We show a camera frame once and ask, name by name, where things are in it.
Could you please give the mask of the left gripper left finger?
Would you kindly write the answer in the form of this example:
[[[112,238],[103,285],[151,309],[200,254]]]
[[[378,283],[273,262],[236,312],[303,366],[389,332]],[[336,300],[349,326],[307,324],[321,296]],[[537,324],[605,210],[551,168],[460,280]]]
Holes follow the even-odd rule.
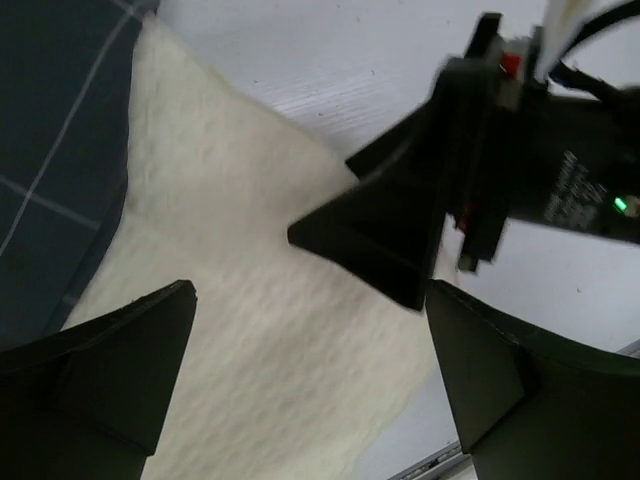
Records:
[[[159,443],[195,312],[195,287],[179,280],[2,352],[2,478],[140,478]]]

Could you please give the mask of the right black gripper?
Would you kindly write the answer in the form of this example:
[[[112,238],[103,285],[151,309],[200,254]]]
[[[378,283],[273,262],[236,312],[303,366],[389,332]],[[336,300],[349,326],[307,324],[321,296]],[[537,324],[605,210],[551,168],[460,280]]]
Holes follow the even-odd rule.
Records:
[[[466,52],[443,67],[432,99],[352,154],[359,179],[380,171],[428,183],[463,236],[457,266],[495,258],[506,223],[639,241],[639,92],[556,61],[543,80],[545,30],[508,40],[478,19]]]

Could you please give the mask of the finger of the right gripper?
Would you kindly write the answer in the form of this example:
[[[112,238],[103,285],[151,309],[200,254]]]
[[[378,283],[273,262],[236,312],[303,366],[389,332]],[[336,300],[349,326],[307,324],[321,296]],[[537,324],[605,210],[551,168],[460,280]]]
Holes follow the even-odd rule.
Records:
[[[428,182],[370,178],[288,227],[289,243],[332,261],[395,303],[424,309],[445,202]]]

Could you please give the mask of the cream yellow-edged pillow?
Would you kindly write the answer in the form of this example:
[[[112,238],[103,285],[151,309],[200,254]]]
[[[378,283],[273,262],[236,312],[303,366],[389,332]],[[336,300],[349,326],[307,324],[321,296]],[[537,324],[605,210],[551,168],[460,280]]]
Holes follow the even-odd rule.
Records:
[[[154,16],[133,53],[123,217],[69,324],[177,279],[198,306],[147,479],[345,479],[435,371],[424,317],[291,247],[343,162]]]

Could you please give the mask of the dark grey checked pillowcase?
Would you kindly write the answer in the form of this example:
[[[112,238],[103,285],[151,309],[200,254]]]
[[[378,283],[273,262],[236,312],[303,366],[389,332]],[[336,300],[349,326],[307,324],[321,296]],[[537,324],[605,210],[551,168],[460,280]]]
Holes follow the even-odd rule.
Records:
[[[1,5],[1,346],[59,331],[128,187],[132,57],[154,1]]]

